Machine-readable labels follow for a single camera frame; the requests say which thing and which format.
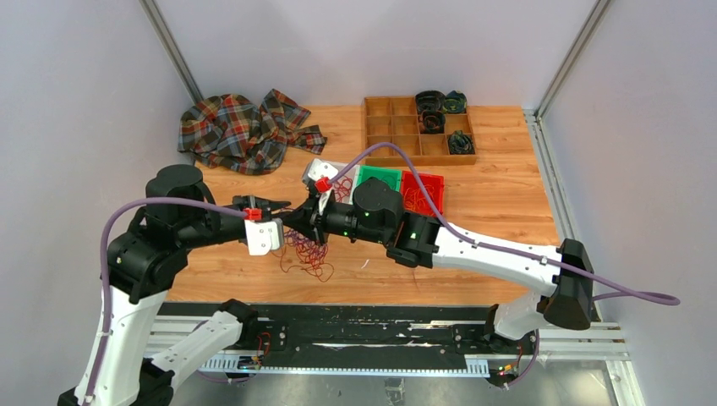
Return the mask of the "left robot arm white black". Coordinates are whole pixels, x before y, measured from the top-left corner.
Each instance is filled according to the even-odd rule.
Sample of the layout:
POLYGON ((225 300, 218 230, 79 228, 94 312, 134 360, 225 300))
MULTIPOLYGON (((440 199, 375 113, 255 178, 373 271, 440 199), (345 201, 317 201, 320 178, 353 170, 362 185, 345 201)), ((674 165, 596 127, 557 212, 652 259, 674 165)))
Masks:
POLYGON ((169 349, 147 356, 151 328, 192 250, 227 242, 251 255, 282 246, 282 201, 238 196, 216 204, 202 172, 189 164, 164 167, 145 197, 126 205, 134 217, 115 239, 107 222, 101 235, 101 318, 79 384, 61 405, 167 405, 208 359, 235 346, 261 350, 258 313, 236 299, 169 349))

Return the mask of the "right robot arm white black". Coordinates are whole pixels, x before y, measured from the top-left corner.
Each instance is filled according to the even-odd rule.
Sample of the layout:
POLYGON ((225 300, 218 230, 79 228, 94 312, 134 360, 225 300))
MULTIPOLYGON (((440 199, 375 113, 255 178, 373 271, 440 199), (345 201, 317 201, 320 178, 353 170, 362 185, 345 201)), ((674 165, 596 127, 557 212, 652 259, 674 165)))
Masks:
POLYGON ((494 352, 506 352, 525 334, 548 325, 573 331, 591 326, 593 271, 576 240, 554 247, 473 233, 406 210, 402 195, 377 178, 361 183, 349 204, 319 195, 314 187, 309 191, 309 198, 282 220, 316 243, 326 244, 332 235, 376 243, 402 266, 456 268, 528 288, 519 299, 490 307, 483 339, 494 352))

